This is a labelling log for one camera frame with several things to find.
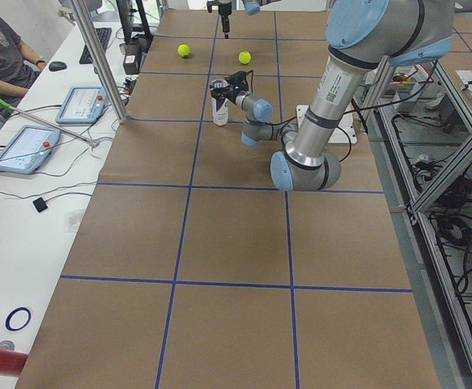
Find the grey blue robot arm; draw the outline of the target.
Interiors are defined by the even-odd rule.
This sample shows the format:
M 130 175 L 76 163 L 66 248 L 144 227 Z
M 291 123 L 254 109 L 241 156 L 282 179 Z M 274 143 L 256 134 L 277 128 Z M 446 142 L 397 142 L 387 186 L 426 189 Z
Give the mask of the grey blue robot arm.
M 241 72 L 227 77 L 226 86 L 214 85 L 210 94 L 245 112 L 243 143 L 282 144 L 270 161 L 278 190 L 325 189 L 341 172 L 339 159 L 325 146 L 364 75 L 383 57 L 392 66 L 442 58 L 451 48 L 454 12 L 452 1 L 337 1 L 326 24 L 325 72 L 298 130 L 269 123 L 271 105 L 249 91 Z
M 243 0 L 242 2 L 244 10 L 248 15 L 255 15 L 261 10 L 262 7 L 272 3 L 272 1 L 265 0 Z M 212 1 L 207 7 L 208 11 L 212 11 L 213 6 L 216 6 L 218 9 L 218 14 L 221 18 L 222 23 L 223 35 L 225 39 L 228 39 L 230 33 L 230 15 L 232 14 L 232 1 Z

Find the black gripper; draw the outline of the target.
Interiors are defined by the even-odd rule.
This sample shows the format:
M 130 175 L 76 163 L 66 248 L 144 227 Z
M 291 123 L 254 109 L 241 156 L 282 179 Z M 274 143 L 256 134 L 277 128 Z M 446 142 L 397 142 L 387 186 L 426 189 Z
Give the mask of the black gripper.
M 210 95 L 215 100 L 227 99 L 236 105 L 236 99 L 239 95 L 245 93 L 245 89 L 239 85 L 229 84 L 226 87 L 211 88 Z
M 228 39 L 230 34 L 229 15 L 232 13 L 232 0 L 218 0 L 218 12 L 221 15 L 224 38 Z

